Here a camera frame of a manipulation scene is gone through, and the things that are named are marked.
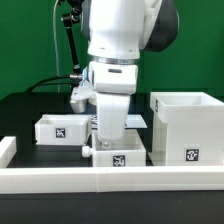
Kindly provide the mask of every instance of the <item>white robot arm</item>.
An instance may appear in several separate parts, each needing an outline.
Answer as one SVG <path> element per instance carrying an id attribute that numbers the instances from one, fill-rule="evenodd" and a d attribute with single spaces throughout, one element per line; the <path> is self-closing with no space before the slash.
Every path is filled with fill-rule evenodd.
<path id="1" fill-rule="evenodd" d="M 136 92 L 139 50 L 149 46 L 163 1 L 86 0 L 83 30 L 90 39 L 89 80 L 96 91 L 98 138 L 110 149 L 122 138 Z"/>

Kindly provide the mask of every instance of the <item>white box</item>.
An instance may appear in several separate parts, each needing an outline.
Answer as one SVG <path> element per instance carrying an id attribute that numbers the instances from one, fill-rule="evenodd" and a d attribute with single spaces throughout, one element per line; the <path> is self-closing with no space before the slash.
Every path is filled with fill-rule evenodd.
<path id="1" fill-rule="evenodd" d="M 43 115 L 35 124 L 38 145 L 85 145 L 91 134 L 89 115 Z"/>
<path id="2" fill-rule="evenodd" d="M 223 165 L 224 104 L 205 93 L 151 93 L 154 165 Z"/>
<path id="3" fill-rule="evenodd" d="M 136 130 L 125 130 L 124 136 L 102 149 L 97 131 L 92 132 L 93 167 L 145 166 L 146 150 Z"/>

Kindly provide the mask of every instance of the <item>white bin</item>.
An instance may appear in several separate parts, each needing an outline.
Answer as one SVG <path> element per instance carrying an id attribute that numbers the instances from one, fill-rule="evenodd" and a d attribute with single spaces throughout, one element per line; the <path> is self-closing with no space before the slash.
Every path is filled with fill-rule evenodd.
<path id="1" fill-rule="evenodd" d="M 151 93 L 154 165 L 223 165 L 224 103 L 205 93 Z"/>
<path id="2" fill-rule="evenodd" d="M 91 131 L 89 115 L 43 115 L 35 124 L 38 145 L 85 145 Z"/>

